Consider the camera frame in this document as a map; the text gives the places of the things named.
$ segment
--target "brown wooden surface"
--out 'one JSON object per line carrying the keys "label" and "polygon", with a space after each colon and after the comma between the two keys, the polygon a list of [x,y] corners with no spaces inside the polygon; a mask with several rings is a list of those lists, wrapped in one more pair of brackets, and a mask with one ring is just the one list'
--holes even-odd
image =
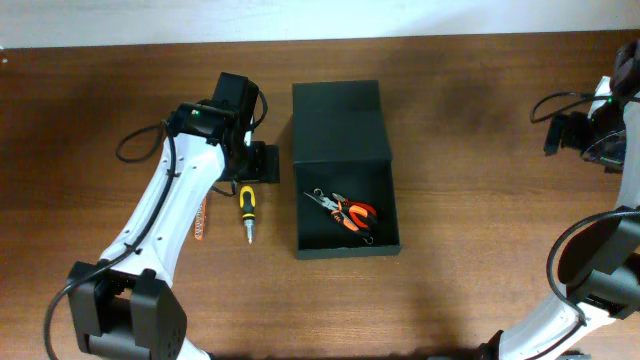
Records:
{"label": "brown wooden surface", "polygon": [[[530,107],[591,91],[640,32],[8,50],[0,64],[0,358],[43,359],[45,308],[77,260],[124,226],[155,169],[118,140],[212,93],[221,71],[269,100],[257,139],[281,146],[280,185],[257,186],[257,240],[237,199],[212,196],[203,242],[182,249],[173,290],[188,337],[216,354],[338,357],[475,347],[550,292],[544,264],[574,221],[614,205],[620,177],[573,151],[545,158]],[[380,80],[404,250],[300,262],[291,84]],[[144,151],[151,137],[136,142]],[[66,300],[53,327],[84,359]],[[579,348],[638,358],[640,316]]]}

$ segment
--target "orange tag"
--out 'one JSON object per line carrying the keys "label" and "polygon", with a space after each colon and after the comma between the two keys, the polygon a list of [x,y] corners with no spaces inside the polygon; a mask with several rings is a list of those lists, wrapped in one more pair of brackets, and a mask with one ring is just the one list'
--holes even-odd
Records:
{"label": "orange tag", "polygon": [[204,197],[202,200],[202,204],[198,208],[198,212],[196,213],[196,219],[194,221],[193,226],[193,236],[196,240],[202,240],[202,236],[204,235],[204,223],[207,220],[207,215],[205,211],[207,210],[207,197]]}

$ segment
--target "screwdriver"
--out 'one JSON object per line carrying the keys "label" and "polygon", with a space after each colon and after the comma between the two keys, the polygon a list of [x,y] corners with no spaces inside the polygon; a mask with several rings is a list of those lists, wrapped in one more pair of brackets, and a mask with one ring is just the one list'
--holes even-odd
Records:
{"label": "screwdriver", "polygon": [[242,219],[244,227],[247,229],[249,244],[253,242],[253,227],[256,223],[256,195],[251,186],[243,186],[240,190],[240,208],[242,209]]}

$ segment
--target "black motor joint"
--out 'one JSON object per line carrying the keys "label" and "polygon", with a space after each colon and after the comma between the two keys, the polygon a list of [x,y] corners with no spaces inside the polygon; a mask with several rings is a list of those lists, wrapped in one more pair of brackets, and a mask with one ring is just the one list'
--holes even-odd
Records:
{"label": "black motor joint", "polygon": [[618,51],[609,87],[613,96],[591,116],[573,112],[553,117],[544,146],[547,156],[568,147],[580,151],[585,161],[603,165],[607,172],[622,172],[626,155],[624,99],[640,91],[640,41]]}
{"label": "black motor joint", "polygon": [[258,93],[258,86],[248,78],[221,73],[211,99],[184,103],[171,113],[171,135],[201,136],[212,145],[220,145],[225,171],[237,173],[249,161],[249,148],[244,139],[246,133],[253,130],[251,120]]}

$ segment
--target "yellow screwdriver handle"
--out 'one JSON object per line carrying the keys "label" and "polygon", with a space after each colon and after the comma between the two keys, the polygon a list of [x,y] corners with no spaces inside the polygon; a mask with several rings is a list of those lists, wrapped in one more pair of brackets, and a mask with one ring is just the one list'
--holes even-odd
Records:
{"label": "yellow screwdriver handle", "polygon": [[256,195],[253,193],[251,186],[245,185],[240,190],[240,208],[242,209],[242,218],[255,218]]}

